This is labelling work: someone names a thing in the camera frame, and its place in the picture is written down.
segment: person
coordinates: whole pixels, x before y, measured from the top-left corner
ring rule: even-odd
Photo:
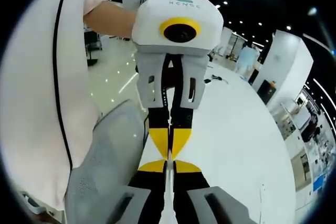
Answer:
[[[247,71],[251,70],[258,56],[258,51],[253,48],[252,41],[244,43],[236,63],[235,72],[244,76]]]
[[[108,0],[85,0],[83,21],[100,34],[131,38],[136,12]]]
[[[318,135],[320,135],[321,133],[321,129],[322,129],[322,125],[320,125],[319,127],[316,128],[316,130],[314,131],[314,137],[317,137]]]
[[[64,210],[70,172],[82,164],[100,116],[89,90],[83,22],[131,38],[135,17],[108,0],[33,0],[9,38],[1,62],[2,158],[19,190],[56,210]],[[43,46],[31,47],[37,43]]]

